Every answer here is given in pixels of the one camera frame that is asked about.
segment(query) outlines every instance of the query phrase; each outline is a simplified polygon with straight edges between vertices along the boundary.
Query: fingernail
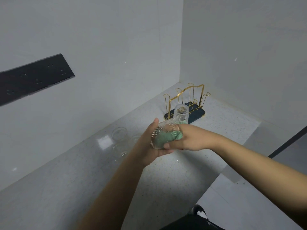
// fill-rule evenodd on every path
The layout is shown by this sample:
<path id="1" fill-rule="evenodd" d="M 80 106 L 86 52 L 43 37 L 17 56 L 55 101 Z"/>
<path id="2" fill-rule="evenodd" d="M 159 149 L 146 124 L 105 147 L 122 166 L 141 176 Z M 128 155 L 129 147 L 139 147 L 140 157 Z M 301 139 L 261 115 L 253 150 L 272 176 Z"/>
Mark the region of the fingernail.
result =
<path id="1" fill-rule="evenodd" d="M 169 143 L 165 143 L 165 144 L 163 145 L 163 147 L 166 148 L 166 149 L 169 149 Z"/>

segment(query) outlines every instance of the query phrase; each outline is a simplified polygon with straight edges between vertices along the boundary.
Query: white countertop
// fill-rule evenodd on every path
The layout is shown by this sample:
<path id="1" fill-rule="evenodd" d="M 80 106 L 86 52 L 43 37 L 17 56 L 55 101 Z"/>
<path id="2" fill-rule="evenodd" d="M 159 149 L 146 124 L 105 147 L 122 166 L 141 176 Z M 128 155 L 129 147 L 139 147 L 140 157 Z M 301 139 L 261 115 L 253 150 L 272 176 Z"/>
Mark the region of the white countertop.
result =
<path id="1" fill-rule="evenodd" d="M 167 89 L 171 97 L 180 83 Z M 1 229 L 68 229 L 76 225 L 118 167 L 112 156 L 112 131 L 125 127 L 142 134 L 155 117 L 163 120 L 160 94 L 90 138 L 0 192 Z M 194 98 L 199 100 L 195 90 Z M 206 115 L 193 124 L 243 144 L 260 124 L 212 97 Z M 159 229 L 182 217 L 221 173 L 226 163 L 210 150 L 180 151 L 145 168 L 122 229 Z"/>

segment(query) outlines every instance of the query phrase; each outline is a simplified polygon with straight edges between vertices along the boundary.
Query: gold wire frame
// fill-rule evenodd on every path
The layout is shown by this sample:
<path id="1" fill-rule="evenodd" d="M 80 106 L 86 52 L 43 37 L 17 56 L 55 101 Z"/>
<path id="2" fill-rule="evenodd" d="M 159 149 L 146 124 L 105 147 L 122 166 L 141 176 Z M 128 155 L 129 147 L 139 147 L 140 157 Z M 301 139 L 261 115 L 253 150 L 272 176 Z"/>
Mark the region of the gold wire frame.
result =
<path id="1" fill-rule="evenodd" d="M 195 87 L 196 87 L 196 88 L 202 87 L 202 90 L 201 90 L 201 96 L 200 96 L 199 104 L 198 104 L 197 108 L 193 109 L 194 105 L 195 105 L 195 104 L 197 105 L 197 102 L 198 102 L 197 99 L 194 99 L 194 88 L 195 88 Z M 193 100 L 193 101 L 192 101 L 192 102 L 191 102 L 191 88 L 193 88 L 193 96 L 192 96 L 192 100 Z M 169 96 L 167 93 L 164 94 L 163 97 L 165 98 L 166 112 L 168 113 L 167 119 L 170 119 L 170 118 L 171 118 L 171 113 L 170 113 L 170 111 L 171 111 L 171 109 L 172 109 L 172 107 L 171 107 L 171 101 L 172 101 L 172 100 L 175 100 L 176 98 L 178 98 L 178 104 L 180 104 L 179 97 L 180 97 L 180 95 L 181 95 L 181 103 L 183 104 L 182 93 L 185 92 L 187 89 L 189 89 L 189 92 L 190 92 L 189 108 L 190 108 L 190 106 L 192 106 L 192 111 L 190 111 L 189 114 L 191 114 L 191 112 L 193 112 L 193 111 L 195 111 L 195 110 L 197 110 L 197 109 L 199 109 L 199 108 L 202 108 L 203 105 L 204 105 L 204 102 L 205 102 L 205 100 L 206 100 L 206 97 L 211 95 L 209 92 L 207 92 L 206 94 L 203 94 L 203 93 L 204 93 L 204 88 L 205 88 L 205 85 L 195 86 L 193 83 L 188 83 L 188 87 L 185 88 L 184 90 L 182 90 L 182 89 L 180 89 L 180 88 L 177 88 L 176 91 L 177 91 L 177 94 L 178 94 L 178 95 L 177 95 L 176 97 L 173 97 L 172 99 L 170 98 L 170 96 Z M 169 109 L 168 109 L 168 110 L 167 110 L 167 104 L 166 104 L 166 95 L 169 97 Z"/>

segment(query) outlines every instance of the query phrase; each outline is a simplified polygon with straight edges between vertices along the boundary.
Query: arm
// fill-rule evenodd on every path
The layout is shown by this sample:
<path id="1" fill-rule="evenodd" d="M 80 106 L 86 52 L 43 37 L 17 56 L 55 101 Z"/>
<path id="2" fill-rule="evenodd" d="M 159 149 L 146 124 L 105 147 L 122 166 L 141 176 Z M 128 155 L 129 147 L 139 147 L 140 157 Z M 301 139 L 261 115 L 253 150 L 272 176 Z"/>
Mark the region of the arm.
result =
<path id="1" fill-rule="evenodd" d="M 172 152 L 151 147 L 151 133 L 157 126 L 155 119 L 94 201 L 78 230 L 121 229 L 143 169 L 157 157 Z"/>
<path id="2" fill-rule="evenodd" d="M 211 149 L 302 228 L 307 229 L 307 176 L 219 134 L 182 124 L 182 140 L 165 148 Z"/>

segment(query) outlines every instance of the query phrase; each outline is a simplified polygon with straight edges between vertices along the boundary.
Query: white wall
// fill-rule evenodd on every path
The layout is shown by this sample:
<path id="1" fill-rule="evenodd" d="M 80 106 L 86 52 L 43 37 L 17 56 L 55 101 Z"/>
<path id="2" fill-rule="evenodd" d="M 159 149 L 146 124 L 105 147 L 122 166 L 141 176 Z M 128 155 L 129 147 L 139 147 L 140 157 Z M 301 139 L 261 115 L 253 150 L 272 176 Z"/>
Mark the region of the white wall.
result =
<path id="1" fill-rule="evenodd" d="M 179 81 L 183 0 L 0 0 L 0 71 L 75 78 L 0 107 L 0 189 Z"/>
<path id="2" fill-rule="evenodd" d="M 307 0 L 185 0 L 180 80 L 263 121 L 269 155 L 307 125 Z"/>

